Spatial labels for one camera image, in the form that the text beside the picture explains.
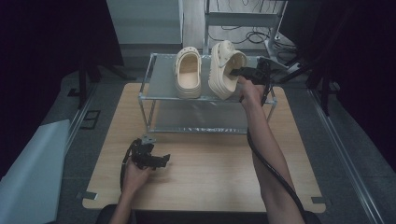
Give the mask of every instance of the gray carpet floor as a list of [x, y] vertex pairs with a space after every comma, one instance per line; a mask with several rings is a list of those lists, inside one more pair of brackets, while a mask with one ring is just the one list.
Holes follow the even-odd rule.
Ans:
[[[58, 217], [55, 223], [94, 223], [100, 212], [85, 209], [77, 195], [88, 187], [123, 86], [131, 82], [104, 68], [100, 70], [103, 77], [97, 84], [89, 107], [89, 110], [101, 111], [99, 120], [93, 130], [78, 130], [65, 157]], [[139, 77], [137, 82], [141, 81], [144, 75], [144, 70], [124, 71], [128, 75]], [[300, 76], [281, 87], [288, 97], [291, 112], [326, 201], [326, 211], [317, 216], [322, 223], [370, 223], [318, 116], [315, 103], [305, 88], [305, 80], [306, 76]], [[78, 88], [76, 73], [64, 78], [58, 98], [43, 123], [62, 119], [73, 120], [78, 112], [78, 98], [67, 97], [72, 88]], [[329, 109], [332, 122], [371, 192], [384, 222], [395, 223], [396, 174], [334, 95], [330, 97]], [[84, 125], [90, 124], [83, 121], [81, 126]]]

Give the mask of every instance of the metal frame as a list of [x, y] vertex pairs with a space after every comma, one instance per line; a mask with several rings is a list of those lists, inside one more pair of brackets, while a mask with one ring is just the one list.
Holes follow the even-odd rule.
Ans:
[[283, 17], [286, 2], [280, 2], [280, 10], [276, 14], [261, 13], [229, 13], [229, 12], [210, 12], [210, 0], [205, 1], [205, 36], [203, 53], [209, 54], [209, 26], [252, 26], [268, 27], [272, 29], [270, 38], [264, 41], [265, 47], [271, 60], [277, 62], [273, 45], [280, 22]]
[[[148, 69], [146, 71], [145, 77], [142, 82], [142, 86], [140, 88], [139, 94], [138, 94], [138, 102], [140, 105], [140, 110], [142, 112], [142, 117], [143, 121], [145, 122], [146, 126], [146, 132], [147, 133], [233, 133], [233, 134], [246, 134], [247, 129], [235, 129], [235, 128], [197, 128], [197, 127], [168, 127], [168, 128], [151, 128], [151, 122], [153, 120], [153, 115], [154, 115], [154, 110], [157, 101], [205, 101], [205, 102], [224, 102], [224, 103], [229, 103], [229, 104], [239, 104], [239, 102], [235, 101], [221, 101], [220, 99], [212, 99], [212, 98], [200, 98], [200, 99], [179, 99], [177, 97], [171, 98], [171, 97], [147, 97], [143, 93], [145, 86], [146, 86], [146, 81], [148, 80], [149, 74], [151, 73], [152, 69], [155, 66], [155, 62], [157, 59], [157, 56], [159, 54], [157, 53], [151, 53], [149, 63], [148, 63]], [[146, 111], [143, 106], [143, 102], [151, 100], [151, 108], [149, 110], [148, 117], [146, 116]], [[270, 120], [270, 118], [273, 115], [273, 112], [276, 108], [277, 104], [277, 99], [276, 95], [274, 93], [274, 90], [271, 90], [271, 97], [269, 97], [266, 101], [266, 104], [270, 104], [271, 110], [268, 114], [267, 120]]]

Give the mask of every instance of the floor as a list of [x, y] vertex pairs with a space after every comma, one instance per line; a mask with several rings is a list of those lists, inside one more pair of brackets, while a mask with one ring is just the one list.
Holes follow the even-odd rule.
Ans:
[[[184, 1], [186, 16], [184, 27], [185, 46], [196, 46], [197, 48], [202, 46], [201, 40], [203, 38], [200, 34], [203, 33], [203, 14], [198, 10], [192, 9], [202, 7], [203, 5], [201, 4], [203, 2]], [[220, 9], [226, 10], [230, 8], [228, 7], [228, 2], [219, 1]], [[249, 10], [252, 10], [256, 3], [256, 1], [248, 1]], [[241, 7], [231, 5], [233, 11], [238, 8], [242, 10], [244, 9], [243, 7], [244, 5]], [[236, 39], [244, 36], [246, 32], [243, 29], [237, 29], [236, 31], [239, 32], [238, 35], [221, 34], [226, 31], [219, 31], [219, 33], [214, 31], [213, 35], [219, 35], [219, 38], [235, 37]], [[246, 46], [238, 45], [236, 47], [247, 55], [257, 55], [258, 52], [261, 55], [265, 55], [266, 53], [263, 45], [248, 46], [250, 45], [249, 43], [245, 44]], [[125, 67], [120, 69], [127, 73], [129, 77], [138, 77], [136, 82], [141, 81], [145, 74], [144, 69], [135, 69], [133, 65], [129, 65], [131, 64], [126, 64]], [[85, 209], [81, 204], [81, 198], [77, 196], [80, 192], [85, 192], [87, 189], [122, 88], [126, 83], [132, 82], [132, 80], [116, 76], [103, 67], [100, 67], [100, 71], [103, 75], [102, 80], [97, 84], [89, 84], [90, 90], [95, 91], [92, 91], [88, 106], [88, 110], [101, 111], [99, 120], [92, 130], [77, 130], [74, 141], [65, 157], [58, 217], [55, 223], [93, 223], [100, 212], [99, 210]], [[285, 74], [275, 74], [274, 79], [283, 76]], [[346, 168], [337, 154], [325, 124], [320, 118], [316, 103], [304, 85], [306, 77], [307, 75], [297, 77], [280, 86], [285, 90], [288, 97], [291, 112], [296, 120], [306, 152], [327, 205], [326, 211], [322, 214], [317, 214], [317, 216], [322, 223], [374, 223], [367, 217], [357, 191], [351, 184], [352, 181], [346, 172]], [[43, 124], [62, 119], [70, 119], [72, 121], [75, 118], [75, 115], [79, 112], [77, 110], [78, 98], [67, 97], [67, 93], [73, 88], [78, 88], [77, 73], [70, 74], [64, 78], [58, 98]], [[358, 173], [361, 175], [367, 190], [373, 197], [383, 222], [394, 223], [396, 221], [396, 214], [394, 213], [396, 211], [396, 188], [394, 188], [396, 186], [396, 174], [384, 161], [365, 132], [338, 103], [335, 95], [330, 97], [329, 108], [332, 124], [338, 132], [338, 136], [342, 140]], [[81, 122], [81, 126], [88, 125], [91, 125], [89, 121], [83, 120]], [[242, 223], [261, 223], [261, 220], [255, 219]]]

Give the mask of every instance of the black stand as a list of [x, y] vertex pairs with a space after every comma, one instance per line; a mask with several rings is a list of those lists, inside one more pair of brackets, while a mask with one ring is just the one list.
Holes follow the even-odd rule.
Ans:
[[[337, 39], [340, 37], [341, 31], [345, 27], [348, 19], [350, 18], [351, 14], [356, 8], [356, 3], [353, 2], [351, 5], [346, 3], [346, 10], [342, 14], [339, 22], [335, 25], [335, 28], [332, 32], [332, 36], [325, 44], [323, 51], [319, 54], [319, 56], [314, 59], [312, 62], [303, 65], [298, 70], [288, 74], [286, 77], [282, 77], [278, 83], [286, 83], [289, 80], [313, 69], [312, 75], [309, 76], [308, 80], [306, 81], [306, 87], [308, 89], [315, 89], [319, 82], [322, 80], [322, 90], [321, 90], [321, 106], [323, 111], [326, 115], [329, 115], [328, 110], [328, 101], [329, 101], [329, 93], [330, 93], [330, 80], [331, 80], [331, 66], [332, 66], [332, 55], [333, 55], [333, 47]], [[300, 56], [295, 57], [290, 62], [286, 63], [286, 65], [292, 65], [296, 63]]]

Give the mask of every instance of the light wood tabletop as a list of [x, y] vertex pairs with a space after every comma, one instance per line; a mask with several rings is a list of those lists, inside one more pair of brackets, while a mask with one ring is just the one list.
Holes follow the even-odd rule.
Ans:
[[[96, 200], [84, 199], [86, 208], [103, 208], [120, 196], [121, 162], [129, 145], [146, 133], [137, 96], [138, 83], [124, 87], [106, 140], [92, 174], [89, 192]], [[324, 203], [318, 182], [306, 155], [285, 92], [274, 88], [277, 106], [270, 126], [290, 168], [304, 209], [322, 213]], [[144, 105], [149, 111], [150, 104]], [[171, 154], [134, 199], [134, 209], [174, 211], [264, 212], [259, 182], [245, 135], [221, 133], [150, 133], [157, 142], [152, 155]]]

